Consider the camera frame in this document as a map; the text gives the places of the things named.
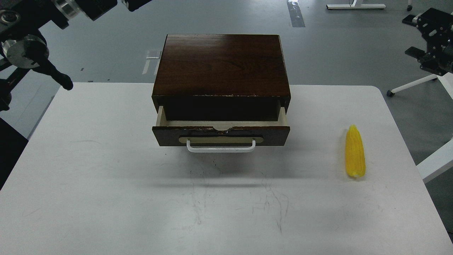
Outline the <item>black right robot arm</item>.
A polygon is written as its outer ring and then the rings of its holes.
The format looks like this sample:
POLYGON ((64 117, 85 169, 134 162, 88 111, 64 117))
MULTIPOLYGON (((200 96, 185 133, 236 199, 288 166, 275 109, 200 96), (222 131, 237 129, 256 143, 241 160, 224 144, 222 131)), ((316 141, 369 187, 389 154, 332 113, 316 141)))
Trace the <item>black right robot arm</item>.
POLYGON ((453 72, 453 16, 451 13, 429 8, 417 16, 408 15, 403 24, 416 27, 426 41, 426 50, 411 46, 405 54, 415 58, 420 69, 444 76, 453 72))

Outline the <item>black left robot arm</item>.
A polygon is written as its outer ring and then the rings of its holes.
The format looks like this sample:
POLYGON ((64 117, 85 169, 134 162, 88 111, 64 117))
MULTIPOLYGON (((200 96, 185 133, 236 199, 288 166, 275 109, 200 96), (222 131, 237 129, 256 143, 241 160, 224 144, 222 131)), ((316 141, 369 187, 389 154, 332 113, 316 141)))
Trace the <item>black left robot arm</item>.
MULTIPOLYGON (((1 112, 10 110, 12 91, 29 71, 51 77, 63 89, 71 90, 72 79, 57 70, 49 60, 50 50, 39 29, 49 22, 60 29, 83 13, 92 21, 99 19, 121 2, 129 12, 152 0, 1 0, 1 71, 16 69, 1 78, 1 112)), ((1 117, 1 190, 16 166, 29 139, 45 115, 54 96, 42 111, 26 138, 1 117)))

